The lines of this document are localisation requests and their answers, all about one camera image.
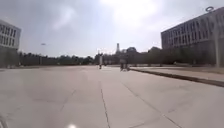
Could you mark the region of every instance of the building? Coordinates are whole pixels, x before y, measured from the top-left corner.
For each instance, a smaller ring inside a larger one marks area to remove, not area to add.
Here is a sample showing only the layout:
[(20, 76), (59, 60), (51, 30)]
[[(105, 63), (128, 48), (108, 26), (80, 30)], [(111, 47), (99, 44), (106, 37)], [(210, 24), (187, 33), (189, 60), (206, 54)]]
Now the building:
[(217, 25), (221, 51), (224, 48), (222, 43), (224, 41), (224, 7), (161, 32), (162, 48), (191, 47), (194, 51), (204, 52), (208, 56), (215, 58), (214, 22)]
[(18, 64), (21, 29), (0, 20), (0, 67)]

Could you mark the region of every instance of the tall building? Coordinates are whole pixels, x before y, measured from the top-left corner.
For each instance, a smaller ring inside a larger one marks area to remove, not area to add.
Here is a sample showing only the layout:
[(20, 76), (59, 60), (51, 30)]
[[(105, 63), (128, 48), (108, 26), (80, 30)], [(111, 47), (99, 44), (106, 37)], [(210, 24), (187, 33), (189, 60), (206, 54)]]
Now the tall building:
[(217, 25), (220, 54), (224, 54), (224, 7), (206, 13), (173, 28), (161, 32), (162, 48), (191, 47), (193, 51), (206, 53), (215, 58), (215, 43), (213, 28)]
[(116, 53), (120, 52), (120, 44), (117, 43), (117, 50), (116, 50)]
[(0, 67), (17, 65), (21, 29), (0, 20)]

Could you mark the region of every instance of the paved ground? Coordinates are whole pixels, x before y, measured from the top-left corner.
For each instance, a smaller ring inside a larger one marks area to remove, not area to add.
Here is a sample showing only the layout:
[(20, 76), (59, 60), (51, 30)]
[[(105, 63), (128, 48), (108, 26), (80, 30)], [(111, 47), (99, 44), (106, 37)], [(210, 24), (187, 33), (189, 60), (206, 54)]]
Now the paved ground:
[(9, 128), (224, 125), (224, 88), (206, 84), (93, 66), (5, 70), (0, 82)]

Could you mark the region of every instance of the pavement joint line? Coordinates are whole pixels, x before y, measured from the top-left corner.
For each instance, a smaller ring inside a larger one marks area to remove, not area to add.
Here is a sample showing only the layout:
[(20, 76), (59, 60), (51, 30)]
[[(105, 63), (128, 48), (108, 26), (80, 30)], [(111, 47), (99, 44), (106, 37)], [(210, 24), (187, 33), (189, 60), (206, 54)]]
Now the pavement joint line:
[(172, 122), (176, 127), (178, 128), (183, 128), (182, 126), (180, 126), (179, 124), (177, 124), (175, 121), (173, 121), (171, 118), (169, 118), (168, 116), (166, 116), (164, 113), (162, 113), (160, 110), (158, 110), (156, 107), (154, 107), (151, 103), (148, 103), (147, 101), (145, 101), (144, 99), (142, 99), (139, 95), (137, 95), (135, 92), (133, 92), (129, 87), (127, 87), (126, 84), (122, 83), (135, 97), (139, 98), (140, 100), (142, 100), (147, 106), (153, 108), (155, 111), (157, 111), (158, 113), (160, 113), (160, 115), (162, 115), (164, 118), (166, 118), (167, 120), (169, 120), (170, 122)]
[(104, 100), (104, 97), (103, 97), (102, 84), (101, 84), (100, 81), (99, 81), (99, 85), (100, 85), (100, 90), (101, 90), (101, 97), (102, 97), (102, 100), (103, 100), (103, 106), (104, 106), (104, 109), (105, 109), (105, 115), (106, 115), (106, 118), (107, 118), (107, 125), (108, 125), (108, 128), (110, 128), (110, 123), (109, 123), (109, 117), (108, 117), (108, 113), (107, 113), (106, 103), (105, 103), (105, 100)]
[(74, 93), (75, 93), (75, 89), (73, 90), (73, 92), (71, 93), (71, 95), (68, 96), (68, 97), (65, 99), (65, 101), (64, 101), (64, 103), (63, 103), (63, 105), (62, 105), (60, 111), (62, 111), (62, 110), (64, 109), (65, 104), (69, 101), (69, 98), (72, 97)]

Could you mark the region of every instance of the pedestrian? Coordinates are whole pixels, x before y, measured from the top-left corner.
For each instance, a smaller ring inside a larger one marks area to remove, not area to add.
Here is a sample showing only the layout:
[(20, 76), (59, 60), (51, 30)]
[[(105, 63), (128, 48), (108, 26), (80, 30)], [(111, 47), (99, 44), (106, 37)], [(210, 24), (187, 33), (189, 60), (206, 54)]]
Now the pedestrian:
[(121, 71), (123, 71), (123, 69), (124, 69), (124, 60), (123, 59), (120, 59), (120, 68), (121, 68)]
[(100, 55), (100, 57), (99, 57), (99, 69), (102, 68), (102, 64), (103, 64), (103, 56)]

